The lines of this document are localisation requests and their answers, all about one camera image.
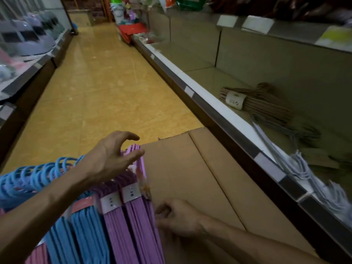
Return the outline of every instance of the person's right hand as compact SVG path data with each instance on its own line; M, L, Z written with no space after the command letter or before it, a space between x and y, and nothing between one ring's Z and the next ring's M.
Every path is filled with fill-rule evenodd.
M165 199L155 210L161 218L156 220L158 228L167 229L184 237L203 233L202 220L207 217L190 203L180 199Z

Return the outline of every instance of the brown packaged item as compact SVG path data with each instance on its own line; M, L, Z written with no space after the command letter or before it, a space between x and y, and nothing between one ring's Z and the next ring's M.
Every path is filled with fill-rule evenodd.
M314 249L207 128L142 145L152 200L186 199L234 227ZM237 263L209 241L160 233L166 263Z

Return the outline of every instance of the yellow tiled floor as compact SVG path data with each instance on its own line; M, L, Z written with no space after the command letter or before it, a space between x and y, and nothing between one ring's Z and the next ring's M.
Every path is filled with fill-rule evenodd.
M145 144L202 126L113 24L79 31L2 173L78 157L115 130L135 132Z

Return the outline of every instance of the floor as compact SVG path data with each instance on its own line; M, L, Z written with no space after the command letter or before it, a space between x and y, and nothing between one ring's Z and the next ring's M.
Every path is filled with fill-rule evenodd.
M118 39L113 24L79 31L2 174L86 154L115 130L137 133L145 144L202 127L143 56Z

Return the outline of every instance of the red item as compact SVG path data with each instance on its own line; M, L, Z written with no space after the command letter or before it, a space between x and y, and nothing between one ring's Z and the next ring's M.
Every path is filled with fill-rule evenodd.
M131 42L131 35L148 32L147 28L142 23L132 25L118 25L117 28L119 29L121 36L127 43Z

